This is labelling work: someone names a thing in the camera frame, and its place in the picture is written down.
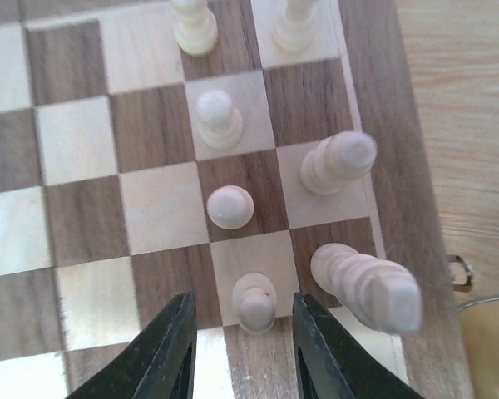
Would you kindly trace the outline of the light chess pawn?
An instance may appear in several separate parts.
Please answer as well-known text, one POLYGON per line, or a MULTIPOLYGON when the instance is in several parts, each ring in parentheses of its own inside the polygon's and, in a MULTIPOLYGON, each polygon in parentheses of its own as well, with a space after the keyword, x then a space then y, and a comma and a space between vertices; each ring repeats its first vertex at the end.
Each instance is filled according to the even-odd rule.
POLYGON ((276 319, 277 293, 262 273, 247 273, 233 287, 232 306, 239 325, 248 333, 265 333, 276 319))

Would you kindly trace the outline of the light chess piece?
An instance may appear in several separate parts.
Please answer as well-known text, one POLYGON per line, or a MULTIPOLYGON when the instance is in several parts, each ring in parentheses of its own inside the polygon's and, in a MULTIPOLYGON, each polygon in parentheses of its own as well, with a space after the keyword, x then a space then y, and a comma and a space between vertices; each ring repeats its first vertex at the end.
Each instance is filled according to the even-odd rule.
POLYGON ((310 270, 317 285, 367 328, 397 335, 421 328, 421 289, 401 264, 330 243, 314 252, 310 270))
POLYGON ((374 138, 362 131, 342 131, 322 140, 303 159, 299 174, 313 195, 339 192, 353 180, 364 177, 378 153, 374 138))

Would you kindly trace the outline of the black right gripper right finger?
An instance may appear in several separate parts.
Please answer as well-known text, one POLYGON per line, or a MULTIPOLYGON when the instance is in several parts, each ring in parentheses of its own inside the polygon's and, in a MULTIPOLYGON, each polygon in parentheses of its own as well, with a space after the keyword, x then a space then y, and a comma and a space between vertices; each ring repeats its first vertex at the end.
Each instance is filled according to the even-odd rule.
POLYGON ((293 343, 301 398, 419 398, 313 295, 295 293, 293 343))

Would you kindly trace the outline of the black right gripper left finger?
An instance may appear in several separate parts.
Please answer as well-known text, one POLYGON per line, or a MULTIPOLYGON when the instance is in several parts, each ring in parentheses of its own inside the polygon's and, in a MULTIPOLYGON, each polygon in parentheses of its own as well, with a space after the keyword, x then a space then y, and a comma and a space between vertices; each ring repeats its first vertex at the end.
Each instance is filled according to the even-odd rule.
POLYGON ((142 332, 70 398, 192 398, 196 357, 193 293, 171 299, 142 332))

